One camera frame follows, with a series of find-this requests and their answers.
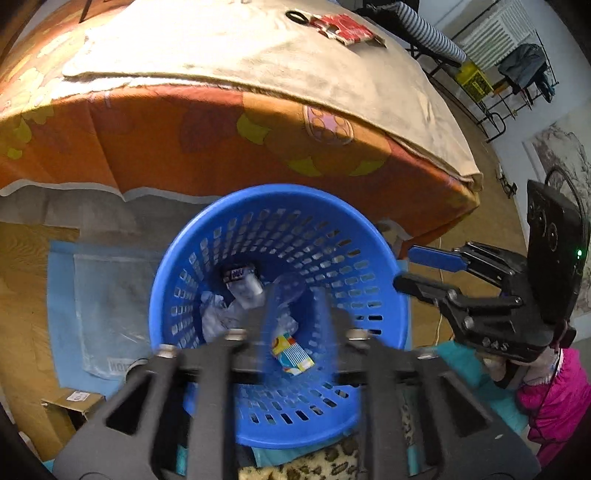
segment radiator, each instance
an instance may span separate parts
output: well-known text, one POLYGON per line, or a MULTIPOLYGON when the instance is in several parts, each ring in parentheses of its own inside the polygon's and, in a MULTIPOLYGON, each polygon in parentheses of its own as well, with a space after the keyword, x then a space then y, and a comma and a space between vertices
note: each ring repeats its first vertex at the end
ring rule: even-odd
POLYGON ((507 0, 456 43, 481 70, 486 70, 499 64, 533 33, 535 28, 521 2, 507 0))

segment pink sleeve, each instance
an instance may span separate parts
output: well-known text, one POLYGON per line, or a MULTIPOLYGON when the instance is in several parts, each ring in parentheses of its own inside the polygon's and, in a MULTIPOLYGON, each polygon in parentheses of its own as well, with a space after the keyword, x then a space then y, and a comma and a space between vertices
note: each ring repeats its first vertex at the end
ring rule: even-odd
POLYGON ((530 412, 532 442, 540 443, 538 460, 546 466, 566 443, 591 404, 591 385, 579 361, 579 352, 570 348, 562 350, 563 360, 559 373, 550 385, 522 386, 517 398, 530 412))

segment beige cloth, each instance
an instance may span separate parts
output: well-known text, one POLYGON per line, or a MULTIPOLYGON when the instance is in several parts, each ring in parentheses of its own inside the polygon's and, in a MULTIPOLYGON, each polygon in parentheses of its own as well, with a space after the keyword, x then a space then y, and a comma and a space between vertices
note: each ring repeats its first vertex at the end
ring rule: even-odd
POLYGON ((135 0, 87 33, 63 73, 214 80, 276 92, 369 122, 479 190, 482 174, 457 122, 395 40, 386 38, 387 48, 345 47, 285 17, 288 9, 346 13, 378 30, 324 0, 242 1, 135 0))

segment leopard print fabric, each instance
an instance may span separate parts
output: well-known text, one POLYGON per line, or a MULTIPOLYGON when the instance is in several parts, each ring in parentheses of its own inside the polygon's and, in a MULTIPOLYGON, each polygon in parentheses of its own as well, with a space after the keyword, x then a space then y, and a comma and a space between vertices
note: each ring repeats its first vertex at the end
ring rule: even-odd
POLYGON ((242 468, 239 480, 355 480, 358 457, 357 440, 347 437, 285 465, 242 468))

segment blue plastic basket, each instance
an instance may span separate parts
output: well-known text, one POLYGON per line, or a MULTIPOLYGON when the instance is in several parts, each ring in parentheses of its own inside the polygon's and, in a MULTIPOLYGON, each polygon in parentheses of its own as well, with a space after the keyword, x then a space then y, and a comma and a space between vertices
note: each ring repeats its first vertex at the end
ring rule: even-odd
MULTIPOLYGON (((328 193, 279 184, 218 200, 176 237, 152 288, 154 349, 162 343, 180 348, 204 343, 200 295, 210 290, 228 298, 219 264, 231 261, 256 263, 266 281, 298 272, 309 287, 329 288, 334 303, 349 310, 358 327, 389 346, 405 345, 408 306, 392 287, 400 269, 381 234, 351 205, 328 193)), ((292 306, 300 324, 295 339, 314 358, 321 350, 318 324, 305 304, 292 306)), ((324 442, 355 425, 357 388, 335 387, 317 369, 289 377, 278 362, 276 367, 264 385, 237 386, 238 443, 294 448, 324 442)))

